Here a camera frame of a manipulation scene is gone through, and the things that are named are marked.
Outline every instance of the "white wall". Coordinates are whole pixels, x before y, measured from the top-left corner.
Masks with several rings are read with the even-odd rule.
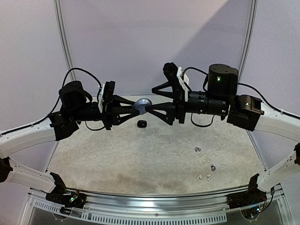
[[[300,114],[300,1],[258,1],[255,25],[242,82],[253,85],[273,105]],[[239,94],[253,94],[240,87]],[[295,142],[255,131],[268,168],[281,161]],[[300,224],[300,176],[283,182],[296,224]]]
[[[0,1],[0,130],[40,119],[52,109],[67,71],[53,1]],[[44,170],[54,143],[11,157]],[[16,225],[28,188],[0,183],[0,224]]]
[[[61,1],[73,66],[100,81],[116,81],[116,94],[150,94],[166,82],[162,68],[225,63],[238,67],[250,11],[249,0]],[[191,88],[204,76],[189,72]],[[95,95],[97,84],[76,71]]]

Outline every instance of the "silver ball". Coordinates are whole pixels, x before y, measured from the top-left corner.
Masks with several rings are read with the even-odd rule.
[[[147,98],[141,98],[137,100],[133,105],[132,108],[134,110],[137,110],[140,112],[140,115],[145,114],[147,111],[145,110],[145,106],[152,105],[152,102],[150,99]]]

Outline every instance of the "marble-patterned surface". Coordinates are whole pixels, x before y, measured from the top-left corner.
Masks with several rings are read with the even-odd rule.
[[[154,104],[170,101],[146,96]],[[138,100],[139,96],[126,97]],[[198,124],[210,115],[193,116]],[[138,128],[146,120],[147,128]],[[88,122],[99,128],[102,122]],[[210,165],[217,170],[212,172]],[[195,127],[190,114],[185,124],[173,126],[147,113],[111,131],[89,131],[84,123],[70,138],[60,141],[49,165],[68,187],[122,194],[187,194],[248,184],[263,171],[245,130],[215,117],[208,128]],[[196,181],[201,173],[203,180]]]

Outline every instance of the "table surface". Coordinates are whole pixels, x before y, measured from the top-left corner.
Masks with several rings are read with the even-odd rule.
[[[154,104],[170,99],[149,98]],[[211,115],[193,115],[197,124],[208,124]],[[137,121],[146,120],[146,128]],[[91,128],[102,122],[88,122]],[[210,165],[216,166],[211,171]],[[90,131],[84,123],[70,138],[60,141],[49,164],[67,187],[120,194],[190,194],[246,185],[263,171],[245,130],[215,116],[210,127],[190,122],[173,126],[147,113],[112,130]],[[196,181],[198,175],[202,180]]]

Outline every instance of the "black round object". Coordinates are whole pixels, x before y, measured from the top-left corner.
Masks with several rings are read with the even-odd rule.
[[[145,128],[145,127],[147,127],[147,121],[145,121],[145,120],[139,120],[137,122],[137,127],[138,128]]]

